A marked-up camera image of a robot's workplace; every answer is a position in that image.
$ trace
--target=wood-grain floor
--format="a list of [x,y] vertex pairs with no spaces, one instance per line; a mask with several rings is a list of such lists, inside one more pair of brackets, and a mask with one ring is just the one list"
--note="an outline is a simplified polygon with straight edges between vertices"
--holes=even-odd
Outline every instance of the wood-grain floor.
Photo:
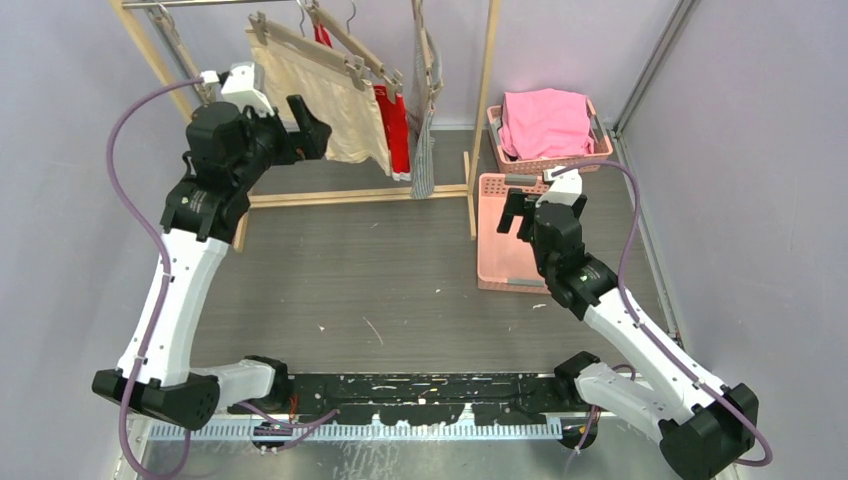
[[[471,133],[436,132],[438,183],[462,182]],[[481,171],[495,170],[485,145]],[[380,175],[376,164],[311,162],[272,169],[257,191],[398,186]],[[616,267],[631,216],[624,180],[617,171],[587,174],[584,191],[587,249]],[[251,354],[295,372],[551,371],[580,350],[623,360],[548,296],[478,290],[464,199],[250,215],[244,253],[224,259],[210,289],[194,366]],[[628,285],[665,326],[641,242]]]

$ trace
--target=pink basket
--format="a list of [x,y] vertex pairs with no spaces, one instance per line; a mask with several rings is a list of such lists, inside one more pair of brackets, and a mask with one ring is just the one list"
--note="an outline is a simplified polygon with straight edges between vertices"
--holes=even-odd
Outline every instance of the pink basket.
[[497,232],[506,194],[510,188],[527,193],[545,193],[541,177],[530,175],[480,175],[477,201],[477,287],[483,290],[550,294],[545,280],[536,272],[536,260],[529,243],[516,238],[520,219],[512,222],[509,234]]
[[[589,114],[589,119],[592,121],[592,131],[589,132],[592,138],[595,139],[595,153],[590,155],[578,155],[574,157],[559,157],[559,158],[544,158],[538,160],[517,160],[512,161],[507,157],[501,147],[501,106],[496,105],[489,107],[486,110],[489,116],[489,139],[492,141],[492,150],[495,151],[495,156],[498,158],[498,171],[501,173],[519,173],[524,175],[541,175],[542,171],[548,168],[561,167],[571,165],[573,163],[585,162],[587,160],[606,160],[612,154],[612,142],[609,134],[607,134],[604,125],[598,119],[595,112],[595,106],[592,101],[586,99],[586,112]],[[580,169],[581,173],[594,172],[598,170],[598,166],[584,167]]]

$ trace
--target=metal rod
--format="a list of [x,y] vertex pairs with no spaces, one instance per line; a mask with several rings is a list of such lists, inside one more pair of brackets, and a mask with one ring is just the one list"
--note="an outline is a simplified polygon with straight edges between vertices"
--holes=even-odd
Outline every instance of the metal rod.
[[122,6],[126,10],[177,7],[200,7],[203,5],[238,5],[243,3],[265,3],[265,2],[290,2],[292,0],[164,0],[161,2],[124,2]]
[[630,119],[633,117],[636,107],[639,106],[639,102],[642,101],[642,97],[645,96],[648,86],[650,86],[657,71],[662,66],[666,57],[668,57],[675,43],[677,43],[680,33],[686,27],[686,22],[692,16],[699,3],[701,3],[701,0],[680,0],[678,2],[659,42],[657,42],[656,48],[654,48],[654,52],[651,54],[651,58],[648,60],[645,69],[642,70],[642,74],[636,82],[636,86],[630,93],[630,98],[624,104],[624,109],[621,112],[618,122],[613,128],[617,137],[624,134],[624,130],[627,128],[627,124],[630,123]]

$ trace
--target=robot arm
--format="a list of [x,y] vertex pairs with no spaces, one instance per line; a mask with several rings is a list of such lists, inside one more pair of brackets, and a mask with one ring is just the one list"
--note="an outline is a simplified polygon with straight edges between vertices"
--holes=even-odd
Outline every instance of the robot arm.
[[[562,394],[606,409],[642,431],[660,445],[684,479],[711,478],[751,449],[754,439],[701,385],[722,392],[755,425],[756,395],[745,384],[729,388],[695,362],[626,291],[643,325],[634,323],[615,273],[585,251],[579,218],[586,196],[580,174],[548,170],[544,180],[550,188],[541,196],[510,190],[498,231],[508,233],[513,218],[523,217],[518,237],[532,245],[537,270],[553,298],[609,340],[650,386],[630,382],[598,357],[581,352],[555,369]],[[700,385],[691,382],[643,328],[693,370]]]
[[229,72],[204,72],[205,84],[220,83],[223,102],[203,105],[186,128],[187,171],[171,190],[161,224],[171,258],[159,259],[141,319],[116,369],[95,374],[92,390],[120,403],[147,330],[162,282],[163,260],[171,263],[168,295],[150,348],[135,379],[130,407],[189,430],[234,403],[288,400],[288,372],[281,362],[248,357],[233,365],[192,369],[191,345],[212,278],[229,250],[247,193],[273,165],[321,158],[331,134],[299,96],[287,98],[299,131],[287,132],[262,93],[262,68],[236,64]]

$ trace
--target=wooden clothes rack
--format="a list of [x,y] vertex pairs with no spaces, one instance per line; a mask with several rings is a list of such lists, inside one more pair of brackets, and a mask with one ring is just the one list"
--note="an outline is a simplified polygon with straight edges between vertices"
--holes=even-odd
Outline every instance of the wooden clothes rack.
[[[159,2],[153,1],[122,1],[109,0],[113,10],[118,15],[124,28],[129,33],[136,47],[141,52],[144,59],[147,61],[150,68],[156,74],[162,84],[170,84],[179,80],[177,76],[170,70],[168,64],[159,53],[156,45],[147,35],[142,27],[138,17],[133,14],[132,10],[156,9],[160,13],[164,13],[169,17],[170,28],[172,28],[171,39],[178,40],[179,35],[176,32],[176,25],[170,16],[167,14],[167,8],[189,7],[189,6],[204,6],[204,5],[230,5],[236,3],[261,3],[274,0],[163,0]],[[483,70],[480,75],[480,96],[477,105],[477,118],[474,129],[474,145],[472,152],[463,153],[463,165],[465,171],[465,183],[453,185],[436,185],[433,194],[424,200],[443,199],[443,198],[466,198],[468,207],[468,220],[471,233],[471,239],[477,238],[477,221],[474,214],[474,188],[477,183],[477,165],[480,158],[480,143],[482,140],[483,128],[485,125],[484,114],[486,110],[486,97],[489,91],[489,76],[491,75],[492,54],[495,42],[495,33],[497,31],[498,16],[500,14],[501,0],[489,0],[489,13],[486,23],[486,44],[484,49]],[[180,65],[191,65],[188,50],[184,45],[179,45],[175,48],[173,43],[169,43],[171,47],[171,55]],[[183,116],[186,123],[191,121],[191,114],[194,110],[191,102],[185,95],[184,91],[175,90],[170,93],[171,99]],[[394,188],[375,188],[365,190],[343,190],[343,191],[328,191],[314,193],[284,193],[284,194],[253,194],[248,195],[250,200],[250,209],[258,208],[275,208],[275,207],[295,207],[304,205],[337,205],[345,203],[371,203],[371,202],[393,202],[401,200],[412,200],[412,187],[394,187]],[[249,212],[246,213],[239,222],[236,236],[233,239],[233,249],[241,252],[244,248],[245,237],[247,235]]]

